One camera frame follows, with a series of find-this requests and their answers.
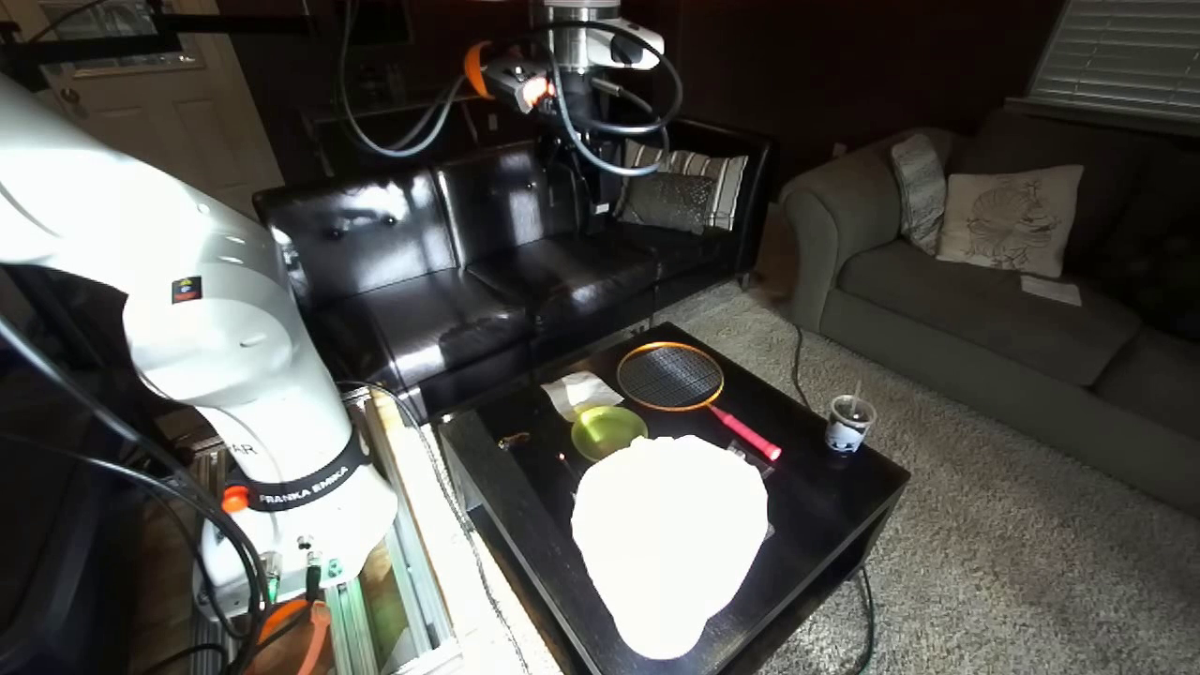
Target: frying pan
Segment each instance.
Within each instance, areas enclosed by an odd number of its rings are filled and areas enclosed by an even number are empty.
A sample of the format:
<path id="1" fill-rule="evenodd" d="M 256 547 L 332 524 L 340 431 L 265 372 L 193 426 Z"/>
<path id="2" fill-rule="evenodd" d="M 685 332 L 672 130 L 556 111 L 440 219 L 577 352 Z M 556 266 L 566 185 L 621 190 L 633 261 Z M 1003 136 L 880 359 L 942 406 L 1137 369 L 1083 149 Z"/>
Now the frying pan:
<path id="1" fill-rule="evenodd" d="M 726 426 L 737 444 L 747 444 L 766 461 L 778 459 L 778 444 L 757 435 L 750 425 L 741 425 L 735 412 L 715 407 L 715 396 L 725 395 L 725 372 L 721 364 L 690 344 L 690 341 L 645 341 L 633 344 L 615 364 L 615 386 L 656 412 L 693 412 L 708 407 L 721 426 Z"/>

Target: beige carpet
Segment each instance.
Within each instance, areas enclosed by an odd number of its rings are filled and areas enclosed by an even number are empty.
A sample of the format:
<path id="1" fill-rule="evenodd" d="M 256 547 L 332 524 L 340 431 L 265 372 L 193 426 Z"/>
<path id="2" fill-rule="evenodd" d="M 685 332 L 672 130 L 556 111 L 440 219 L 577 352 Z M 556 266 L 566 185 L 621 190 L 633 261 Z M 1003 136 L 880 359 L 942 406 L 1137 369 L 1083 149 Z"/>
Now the beige carpet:
<path id="1" fill-rule="evenodd" d="M 741 289 L 658 320 L 790 391 L 793 331 Z M 820 339 L 802 386 L 861 391 L 880 407 L 868 444 L 912 471 L 868 556 L 875 672 L 1200 672 L 1200 520 Z M 846 672 L 860 646 L 846 585 L 766 672 Z"/>

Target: black table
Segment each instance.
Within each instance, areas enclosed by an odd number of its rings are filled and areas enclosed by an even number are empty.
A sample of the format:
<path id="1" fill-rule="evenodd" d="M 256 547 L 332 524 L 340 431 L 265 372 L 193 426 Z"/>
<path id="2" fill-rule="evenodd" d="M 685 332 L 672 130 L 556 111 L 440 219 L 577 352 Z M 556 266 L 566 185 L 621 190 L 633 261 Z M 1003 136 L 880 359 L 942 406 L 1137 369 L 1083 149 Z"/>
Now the black table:
<path id="1" fill-rule="evenodd" d="M 677 325 L 656 325 L 628 344 L 658 339 L 696 341 Z M 615 386 L 615 359 L 628 344 L 577 364 L 547 364 L 452 412 L 440 426 L 452 476 L 471 482 L 478 500 L 471 516 L 566 672 L 752 672 L 856 575 L 907 471 L 868 445 L 856 459 L 832 459 L 820 449 L 820 416 L 708 350 L 726 376 L 721 406 L 783 445 L 783 459 L 766 467 L 771 536 L 735 599 L 708 617 L 703 636 L 685 655 L 645 660 L 615 634 L 568 541 L 572 486 L 590 461 L 568 449 L 566 425 L 538 391 L 538 381 L 572 369 L 590 369 Z M 730 445 L 730 435 L 708 412 L 637 412 L 652 435 L 701 435 Z"/>

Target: window blinds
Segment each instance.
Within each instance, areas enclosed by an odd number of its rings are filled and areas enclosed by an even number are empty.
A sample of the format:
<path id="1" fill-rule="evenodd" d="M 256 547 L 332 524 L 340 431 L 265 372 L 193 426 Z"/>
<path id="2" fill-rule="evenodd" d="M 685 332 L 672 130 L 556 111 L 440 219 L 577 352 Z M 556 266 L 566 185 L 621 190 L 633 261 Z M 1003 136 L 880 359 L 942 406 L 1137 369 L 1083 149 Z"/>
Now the window blinds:
<path id="1" fill-rule="evenodd" d="M 1026 101 L 1200 124 L 1200 0 L 1065 0 Z"/>

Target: red pan handle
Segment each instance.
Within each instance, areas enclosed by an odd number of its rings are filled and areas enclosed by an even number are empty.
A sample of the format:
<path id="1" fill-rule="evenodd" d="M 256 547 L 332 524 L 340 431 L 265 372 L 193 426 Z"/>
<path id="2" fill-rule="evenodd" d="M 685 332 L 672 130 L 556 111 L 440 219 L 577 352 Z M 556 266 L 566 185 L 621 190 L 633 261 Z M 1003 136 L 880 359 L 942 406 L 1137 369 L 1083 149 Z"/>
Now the red pan handle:
<path id="1" fill-rule="evenodd" d="M 752 455 L 762 455 L 766 461 L 778 461 L 778 444 L 771 444 L 771 437 L 766 437 L 766 435 L 757 435 L 750 425 L 741 425 L 735 412 L 725 412 L 725 407 L 715 407 L 715 406 L 708 406 L 712 407 L 712 416 L 730 431 L 730 435 L 737 435 L 737 444 L 747 444 Z"/>

